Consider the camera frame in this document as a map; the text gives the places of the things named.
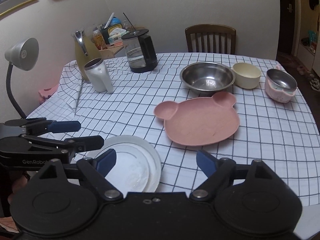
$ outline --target desk lamp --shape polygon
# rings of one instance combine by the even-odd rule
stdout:
[[[9,61],[7,78],[5,82],[7,94],[10,99],[10,102],[12,103],[14,108],[17,110],[17,112],[23,119],[26,119],[27,116],[22,111],[22,109],[14,99],[11,92],[12,68],[15,65],[19,69],[29,71],[33,69],[33,67],[35,66],[38,60],[38,55],[39,55],[39,43],[35,38],[29,38],[29,39],[23,40],[13,45],[10,49],[8,49],[4,53],[5,59]]]

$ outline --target screw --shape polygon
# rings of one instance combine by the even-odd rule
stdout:
[[[107,198],[117,198],[120,196],[120,192],[115,190],[115,189],[110,189],[110,190],[107,190],[104,195],[107,197]]]
[[[152,201],[150,199],[144,199],[142,202],[147,204],[147,205],[152,203]]]
[[[157,198],[157,197],[154,197],[154,198],[152,199],[152,201],[153,201],[153,202],[160,202],[161,199],[160,199],[160,198]]]
[[[208,192],[204,189],[196,189],[192,194],[196,198],[204,198],[208,196]]]

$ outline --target glass kettle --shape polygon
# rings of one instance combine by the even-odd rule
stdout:
[[[89,78],[84,71],[84,66],[96,59],[101,58],[100,51],[97,47],[90,41],[90,39],[85,35],[84,30],[76,30],[72,34],[75,40],[75,54],[78,67],[80,69],[81,75],[83,76],[84,80],[89,82]]]
[[[155,48],[149,30],[135,30],[121,37],[132,72],[143,73],[154,70],[158,65]]]

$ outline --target lamp head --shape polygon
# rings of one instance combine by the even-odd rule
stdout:
[[[39,55],[39,43],[35,38],[23,40],[4,53],[7,61],[16,67],[28,71],[33,69]]]

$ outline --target pink plate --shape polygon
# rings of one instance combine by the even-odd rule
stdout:
[[[157,105],[154,115],[164,120],[167,136],[186,146],[203,146],[223,141],[240,125],[233,105],[236,98],[228,92],[212,97],[193,98],[176,103],[165,101]]]

